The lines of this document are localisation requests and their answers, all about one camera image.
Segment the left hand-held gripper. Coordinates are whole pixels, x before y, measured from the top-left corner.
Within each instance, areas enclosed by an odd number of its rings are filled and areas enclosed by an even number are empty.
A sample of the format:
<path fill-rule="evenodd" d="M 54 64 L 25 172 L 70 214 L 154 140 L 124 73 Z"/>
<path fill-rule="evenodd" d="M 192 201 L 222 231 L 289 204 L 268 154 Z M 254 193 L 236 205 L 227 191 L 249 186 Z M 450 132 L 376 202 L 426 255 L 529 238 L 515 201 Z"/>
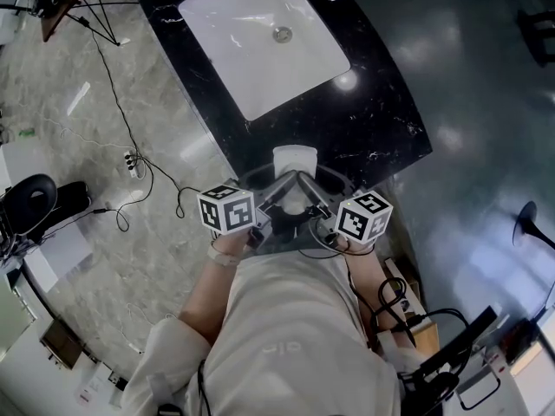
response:
<path fill-rule="evenodd" d="M 254 250 L 272 234 L 268 210 L 276 205 L 298 181 L 298 171 L 289 170 L 264 190 L 235 185 L 218 185 L 197 194 L 201 223 L 218 235 L 250 231 L 248 245 Z"/>

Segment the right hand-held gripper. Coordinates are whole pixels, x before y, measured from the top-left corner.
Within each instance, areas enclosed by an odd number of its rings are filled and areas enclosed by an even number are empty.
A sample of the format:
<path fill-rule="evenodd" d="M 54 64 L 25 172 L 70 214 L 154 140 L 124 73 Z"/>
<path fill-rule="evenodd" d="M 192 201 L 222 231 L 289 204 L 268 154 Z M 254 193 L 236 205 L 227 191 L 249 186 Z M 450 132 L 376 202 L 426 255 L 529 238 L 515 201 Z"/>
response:
<path fill-rule="evenodd" d="M 316 181 L 304 171 L 297 173 L 297 184 L 303 192 L 318 189 Z M 318 219 L 316 230 L 323 236 L 334 232 L 360 245 L 373 244 L 385 233 L 393 210 L 393 205 L 378 192 L 357 192 L 342 200 L 331 218 Z"/>

